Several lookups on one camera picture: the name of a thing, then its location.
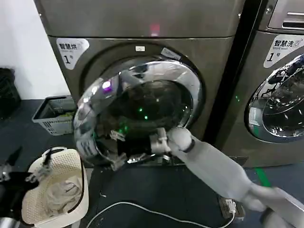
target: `power strip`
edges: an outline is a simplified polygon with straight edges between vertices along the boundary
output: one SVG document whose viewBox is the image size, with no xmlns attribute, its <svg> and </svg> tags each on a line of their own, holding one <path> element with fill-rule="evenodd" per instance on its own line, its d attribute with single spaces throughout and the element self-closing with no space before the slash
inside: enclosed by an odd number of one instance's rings
<svg viewBox="0 0 304 228">
<path fill-rule="evenodd" d="M 233 199 L 228 199 L 219 196 L 219 206 L 223 215 L 223 218 L 231 218 L 232 212 L 235 211 L 235 221 L 243 221 L 245 218 L 245 210 L 240 202 L 236 202 Z"/>
</svg>

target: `clothes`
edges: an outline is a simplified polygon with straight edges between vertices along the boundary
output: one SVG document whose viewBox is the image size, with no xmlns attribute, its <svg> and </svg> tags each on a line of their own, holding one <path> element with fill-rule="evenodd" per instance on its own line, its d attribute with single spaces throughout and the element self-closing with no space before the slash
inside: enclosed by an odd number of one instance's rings
<svg viewBox="0 0 304 228">
<path fill-rule="evenodd" d="M 68 212 L 79 202 L 81 192 L 82 181 L 78 176 L 52 184 L 46 192 L 46 214 L 51 217 Z"/>
</svg>

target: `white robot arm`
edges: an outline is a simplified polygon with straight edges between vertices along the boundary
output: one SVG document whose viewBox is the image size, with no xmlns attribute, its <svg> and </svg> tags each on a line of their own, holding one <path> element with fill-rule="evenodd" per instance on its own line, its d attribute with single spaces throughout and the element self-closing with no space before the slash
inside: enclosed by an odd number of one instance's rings
<svg viewBox="0 0 304 228">
<path fill-rule="evenodd" d="M 268 209 L 264 227 L 304 227 L 304 205 L 285 191 L 254 184 L 239 164 L 185 128 L 174 128 L 167 137 L 171 153 L 216 193 L 242 202 L 251 210 Z"/>
</svg>

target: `green tape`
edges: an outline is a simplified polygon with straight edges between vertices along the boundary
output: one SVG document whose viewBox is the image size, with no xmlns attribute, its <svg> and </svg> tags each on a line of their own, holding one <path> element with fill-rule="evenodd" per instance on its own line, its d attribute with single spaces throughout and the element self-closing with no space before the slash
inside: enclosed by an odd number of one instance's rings
<svg viewBox="0 0 304 228">
<path fill-rule="evenodd" d="M 261 185 L 270 187 L 270 182 L 262 168 L 255 168 L 258 178 L 260 179 Z"/>
</svg>

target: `laundry basket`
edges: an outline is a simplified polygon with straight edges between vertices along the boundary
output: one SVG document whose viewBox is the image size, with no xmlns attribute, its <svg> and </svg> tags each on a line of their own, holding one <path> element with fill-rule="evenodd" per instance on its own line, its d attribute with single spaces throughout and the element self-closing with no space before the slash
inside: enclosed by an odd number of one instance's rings
<svg viewBox="0 0 304 228">
<path fill-rule="evenodd" d="M 23 199 L 21 214 L 23 222 L 27 225 L 37 228 L 61 228 L 80 220 L 87 213 L 89 206 L 88 184 L 86 172 L 79 154 L 76 150 L 65 147 L 54 147 L 52 151 L 59 149 L 62 151 L 51 155 L 50 167 L 52 173 L 50 176 L 45 178 L 37 188 L 28 191 Z M 34 172 L 37 168 L 41 167 L 45 156 L 46 152 L 43 153 L 41 158 L 38 158 L 31 164 L 28 171 Z M 45 213 L 45 196 L 48 187 L 75 175 L 82 179 L 82 195 L 79 202 L 67 213 L 52 217 L 47 216 Z"/>
</svg>

